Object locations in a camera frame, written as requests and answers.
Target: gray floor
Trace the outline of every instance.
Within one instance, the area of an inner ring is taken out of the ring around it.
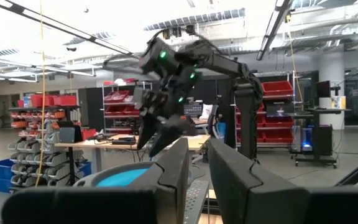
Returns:
[[[340,140],[340,132],[334,133],[334,139]],[[10,152],[6,147],[9,142],[17,140],[17,132],[12,130],[0,131],[0,160],[8,158]],[[342,135],[339,152],[339,167],[333,169],[331,166],[314,166],[313,164],[302,163],[295,167],[295,163],[290,159],[288,151],[285,150],[268,150],[264,149],[259,152],[261,164],[268,170],[290,179],[295,184],[303,186],[330,186],[339,181],[348,174],[352,169],[358,166],[358,155],[349,155],[342,153],[358,153],[358,129],[348,128]],[[85,152],[85,157],[91,158],[90,152]],[[132,154],[129,152],[103,152],[103,169],[112,166],[133,162]],[[201,180],[210,180],[208,165],[198,164],[206,175]],[[0,193],[0,209],[9,194]]]

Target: black robotic arm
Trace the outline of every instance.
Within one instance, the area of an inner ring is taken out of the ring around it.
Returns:
[[[231,78],[236,105],[242,115],[240,152],[252,159],[256,152],[256,111],[263,97],[259,79],[246,64],[226,58],[207,39],[199,37],[200,40],[177,52],[156,35],[149,41],[139,66],[144,74],[159,75],[162,85],[156,92],[135,90],[134,99],[143,121],[137,147],[141,149],[157,133],[149,155],[153,157],[184,131],[196,134],[194,127],[180,119],[180,114],[189,92],[201,78],[197,69],[206,68]]]

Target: green led light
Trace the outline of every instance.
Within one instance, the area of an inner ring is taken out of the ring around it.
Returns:
[[[160,58],[164,58],[166,55],[167,55],[166,52],[161,52],[161,53],[160,53]]]

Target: white column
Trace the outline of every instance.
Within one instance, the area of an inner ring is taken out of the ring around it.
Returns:
[[[343,46],[333,52],[323,52],[319,57],[319,81],[331,81],[331,86],[339,84],[339,96],[344,96],[344,59]],[[335,96],[335,91],[331,91],[331,96]],[[320,98],[321,108],[331,108],[330,98]],[[331,124],[334,130],[344,128],[344,112],[341,114],[322,114],[320,124]]]

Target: blue light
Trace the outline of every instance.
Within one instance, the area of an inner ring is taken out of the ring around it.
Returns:
[[[144,174],[148,169],[134,169],[119,174],[114,174],[110,177],[105,178],[100,181],[96,186],[97,187],[125,187],[136,180],[142,174]]]

